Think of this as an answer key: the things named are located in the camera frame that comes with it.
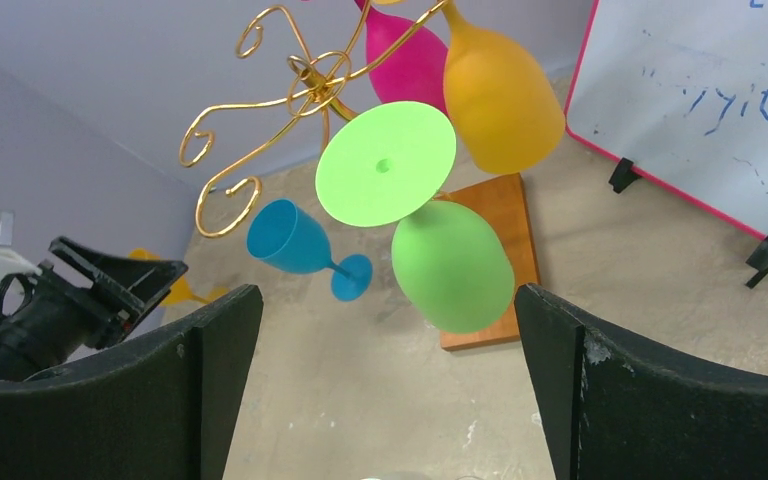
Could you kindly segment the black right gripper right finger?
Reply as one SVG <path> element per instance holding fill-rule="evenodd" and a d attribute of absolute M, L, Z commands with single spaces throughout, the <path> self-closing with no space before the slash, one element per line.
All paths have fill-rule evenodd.
<path fill-rule="evenodd" d="M 559 479 L 768 479 L 768 376 L 668 347 L 536 285 L 514 300 Z"/>

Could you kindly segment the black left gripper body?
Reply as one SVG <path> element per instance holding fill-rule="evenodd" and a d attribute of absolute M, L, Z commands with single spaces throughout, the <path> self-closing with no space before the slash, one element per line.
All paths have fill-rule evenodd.
<path fill-rule="evenodd" d="M 89 319 L 61 291 L 51 268 L 0 282 L 0 380 L 23 381 L 63 364 L 81 345 L 103 350 L 130 332 L 92 332 Z"/>

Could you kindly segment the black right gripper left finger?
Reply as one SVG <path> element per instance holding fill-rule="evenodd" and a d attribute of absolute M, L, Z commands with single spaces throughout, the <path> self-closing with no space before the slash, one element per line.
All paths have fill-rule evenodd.
<path fill-rule="evenodd" d="M 0 479 L 219 479 L 264 300 L 254 285 L 24 382 L 0 381 Z"/>

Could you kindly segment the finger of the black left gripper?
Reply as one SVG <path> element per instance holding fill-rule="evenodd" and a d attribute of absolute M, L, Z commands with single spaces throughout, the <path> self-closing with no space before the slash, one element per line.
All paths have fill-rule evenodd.
<path fill-rule="evenodd" d="M 91 282 L 66 283 L 61 291 L 89 319 L 92 332 L 130 332 L 171 292 L 188 271 L 180 260 L 139 260 L 93 250 L 65 236 L 49 252 Z"/>

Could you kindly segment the green plastic wine glass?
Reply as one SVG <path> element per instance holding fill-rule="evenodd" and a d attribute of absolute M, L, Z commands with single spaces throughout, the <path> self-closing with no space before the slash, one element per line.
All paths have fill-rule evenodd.
<path fill-rule="evenodd" d="M 343 224 L 394 225 L 390 257 L 402 292 L 437 329 L 466 334 L 502 317 L 515 275 L 489 223 L 437 197 L 456 150 L 453 125 L 438 109 L 415 101 L 382 104 L 333 136 L 315 190 L 323 209 Z"/>

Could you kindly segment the orange plastic wine glass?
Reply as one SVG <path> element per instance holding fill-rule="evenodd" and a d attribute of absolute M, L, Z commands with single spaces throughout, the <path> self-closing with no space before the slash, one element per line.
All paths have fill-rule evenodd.
<path fill-rule="evenodd" d="M 545 159 L 560 143 L 566 118 L 534 56 L 512 38 L 470 23 L 452 1 L 440 1 L 450 41 L 443 74 L 448 116 L 476 166 L 513 174 Z M 378 58 L 369 73 L 421 27 L 413 24 Z"/>

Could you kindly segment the pink plastic wine glass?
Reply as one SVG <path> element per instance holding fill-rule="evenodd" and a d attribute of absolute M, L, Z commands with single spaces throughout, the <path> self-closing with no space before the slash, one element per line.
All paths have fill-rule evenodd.
<path fill-rule="evenodd" d="M 366 61 L 372 62 L 413 24 L 406 18 L 369 10 Z M 426 27 L 406 40 L 393 54 L 369 73 L 372 87 L 383 103 L 417 101 L 445 113 L 443 74 L 448 48 Z"/>

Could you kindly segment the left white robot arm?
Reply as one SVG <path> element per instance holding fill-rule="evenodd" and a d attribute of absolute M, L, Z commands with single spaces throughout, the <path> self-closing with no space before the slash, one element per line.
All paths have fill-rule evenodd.
<path fill-rule="evenodd" d="M 179 260 L 108 255 L 64 236 L 49 250 L 91 284 L 73 285 L 48 261 L 36 273 L 0 277 L 0 380 L 24 381 L 65 363 L 80 346 L 123 342 L 188 269 Z"/>

